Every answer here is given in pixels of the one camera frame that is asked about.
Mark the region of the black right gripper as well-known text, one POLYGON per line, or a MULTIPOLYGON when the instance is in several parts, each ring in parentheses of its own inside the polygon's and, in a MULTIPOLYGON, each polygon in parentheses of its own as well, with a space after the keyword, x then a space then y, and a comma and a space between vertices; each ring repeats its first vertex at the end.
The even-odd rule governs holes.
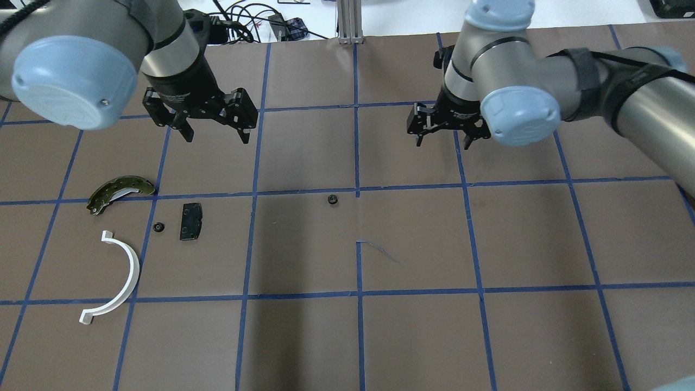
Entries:
POLYGON ((407 118, 407 133, 415 136, 415 146, 420 148, 428 134, 440 130, 465 133, 463 149, 468 150, 474 141, 491 138, 491 132, 482 117, 479 100, 467 100, 441 90, 432 107, 414 103, 407 118))

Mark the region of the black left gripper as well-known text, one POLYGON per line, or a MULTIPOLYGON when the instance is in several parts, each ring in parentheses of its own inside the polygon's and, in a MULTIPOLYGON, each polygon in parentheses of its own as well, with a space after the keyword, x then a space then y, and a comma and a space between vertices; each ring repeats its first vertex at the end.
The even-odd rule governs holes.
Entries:
POLYGON ((243 144, 250 142, 250 129, 258 122, 259 111, 243 87, 223 92, 216 83, 193 83, 149 86, 142 105, 154 123, 178 131, 186 143, 191 143, 194 130, 188 118, 211 119, 236 129, 243 144))

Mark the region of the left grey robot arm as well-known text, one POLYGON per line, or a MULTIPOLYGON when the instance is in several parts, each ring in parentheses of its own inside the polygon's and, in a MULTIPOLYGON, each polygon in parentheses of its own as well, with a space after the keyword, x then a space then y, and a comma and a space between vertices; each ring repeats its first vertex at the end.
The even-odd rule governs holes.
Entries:
POLYGON ((191 142, 189 119, 236 129, 243 143, 258 109, 239 87, 224 92, 205 57, 229 27, 177 1, 31 1, 2 10, 2 100, 59 125, 102 130, 119 121, 139 75, 158 127, 191 142))

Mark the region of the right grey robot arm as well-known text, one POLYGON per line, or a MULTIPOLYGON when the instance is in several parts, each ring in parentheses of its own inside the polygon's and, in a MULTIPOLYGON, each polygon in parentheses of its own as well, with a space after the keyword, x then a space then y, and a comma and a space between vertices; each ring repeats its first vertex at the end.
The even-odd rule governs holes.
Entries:
POLYGON ((417 146, 439 130, 464 132, 465 148, 489 138, 526 146, 561 122, 601 117, 693 195, 693 75, 680 54, 635 46, 539 58, 526 32, 534 10, 533 1, 471 2, 455 45, 436 53, 436 103, 410 110, 417 146))

